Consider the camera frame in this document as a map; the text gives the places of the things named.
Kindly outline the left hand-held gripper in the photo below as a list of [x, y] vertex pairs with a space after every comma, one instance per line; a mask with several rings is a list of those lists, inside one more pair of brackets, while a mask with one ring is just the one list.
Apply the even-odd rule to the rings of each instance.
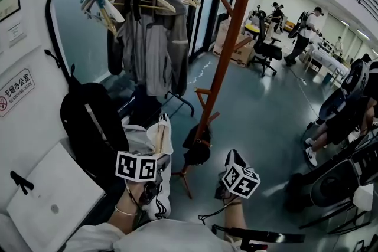
[[115, 175], [126, 181], [126, 188], [139, 205], [170, 207], [171, 156], [136, 155], [118, 152]]

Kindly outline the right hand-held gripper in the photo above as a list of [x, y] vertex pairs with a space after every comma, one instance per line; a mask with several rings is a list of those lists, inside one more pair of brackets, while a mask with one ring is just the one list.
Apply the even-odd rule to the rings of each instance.
[[225, 171], [219, 174], [215, 199], [226, 199], [231, 195], [249, 199], [260, 185], [260, 176], [241, 154], [232, 149], [226, 158]]

